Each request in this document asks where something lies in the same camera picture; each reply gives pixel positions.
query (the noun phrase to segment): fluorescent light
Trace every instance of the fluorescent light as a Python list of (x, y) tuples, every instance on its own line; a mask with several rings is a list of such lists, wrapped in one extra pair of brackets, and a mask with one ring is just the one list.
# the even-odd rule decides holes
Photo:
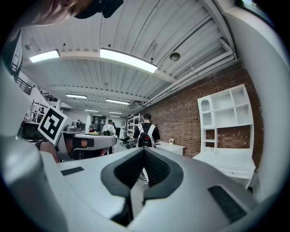
[(66, 96), (67, 97), (76, 97), (76, 98), (85, 98), (85, 99), (87, 99), (87, 96), (85, 96), (85, 95), (75, 95), (75, 94), (67, 93)]
[(50, 52), (46, 52), (46, 53), (42, 53), (33, 57), (30, 57), (30, 60), (32, 63), (38, 62), (38, 61), (42, 61), (42, 60), (48, 60), (48, 59), (53, 59), (53, 58), (59, 58), (59, 52), (58, 50), (53, 50)]
[(106, 49), (106, 48), (100, 49), (100, 57), (126, 63), (129, 65), (135, 66), (137, 68), (144, 69), (150, 73), (154, 73), (155, 70), (157, 69), (156, 65), (153, 65), (147, 61), (141, 60), (137, 57), (134, 57), (125, 53), (117, 52), (117, 51)]
[(109, 112), (111, 114), (122, 114), (122, 113), (118, 113), (118, 112)]
[(94, 111), (94, 110), (85, 110), (85, 111), (99, 112), (99, 111)]
[(115, 101), (111, 99), (106, 99), (107, 102), (114, 102), (114, 103), (119, 103), (119, 104), (124, 104), (124, 105), (129, 105), (130, 103), (124, 102), (124, 101)]

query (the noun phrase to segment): hair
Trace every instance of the hair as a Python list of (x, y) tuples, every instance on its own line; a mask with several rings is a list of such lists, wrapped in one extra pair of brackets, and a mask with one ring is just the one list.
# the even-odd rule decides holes
[(152, 118), (152, 116), (150, 113), (145, 113), (143, 115), (143, 120), (149, 120), (151, 122), (151, 118)]

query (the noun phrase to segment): brick wall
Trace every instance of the brick wall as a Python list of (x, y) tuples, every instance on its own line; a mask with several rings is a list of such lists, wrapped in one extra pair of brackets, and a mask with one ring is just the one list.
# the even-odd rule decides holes
[[(174, 138), (175, 144), (186, 147), (185, 156), (194, 157), (200, 152), (201, 143), (197, 99), (241, 84), (245, 84), (251, 102), (255, 133), (253, 160), (258, 168), (263, 149), (261, 106), (252, 80), (241, 63), (234, 64), (186, 87), (146, 108), (141, 114), (149, 112), (152, 115), (152, 121), (159, 129), (161, 141), (168, 142), (170, 138)], [(249, 147), (249, 135), (249, 126), (219, 129), (218, 147)]]

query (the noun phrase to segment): black chair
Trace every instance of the black chair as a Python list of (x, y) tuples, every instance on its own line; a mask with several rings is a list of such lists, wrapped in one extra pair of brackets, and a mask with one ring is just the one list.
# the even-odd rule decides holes
[(124, 139), (120, 139), (120, 140), (123, 141), (122, 143), (120, 143), (123, 146), (124, 144), (128, 144), (128, 141), (130, 140), (130, 137), (127, 136)]

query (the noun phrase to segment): shelving unit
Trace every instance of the shelving unit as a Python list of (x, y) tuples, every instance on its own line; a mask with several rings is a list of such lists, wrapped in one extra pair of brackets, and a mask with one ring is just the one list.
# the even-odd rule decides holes
[(135, 127), (138, 126), (141, 123), (141, 120), (143, 119), (143, 115), (134, 116), (133, 118), (128, 119), (127, 121), (127, 132), (128, 136), (133, 139)]
[(35, 123), (39, 124), (37, 122), (38, 115), (44, 116), (44, 114), (39, 112), (39, 108), (41, 108), (41, 107), (48, 108), (48, 106), (46, 104), (43, 104), (41, 102), (41, 100), (39, 100), (39, 102), (36, 102), (33, 100), (31, 107), (29, 109), (29, 122), (35, 122)]
[[(198, 99), (201, 125), (200, 153), (193, 159), (208, 163), (247, 189), (253, 177), (252, 160), (254, 125), (250, 100), (245, 85), (239, 85)], [(250, 148), (218, 148), (218, 128), (250, 125)], [(214, 139), (207, 139), (214, 130)]]

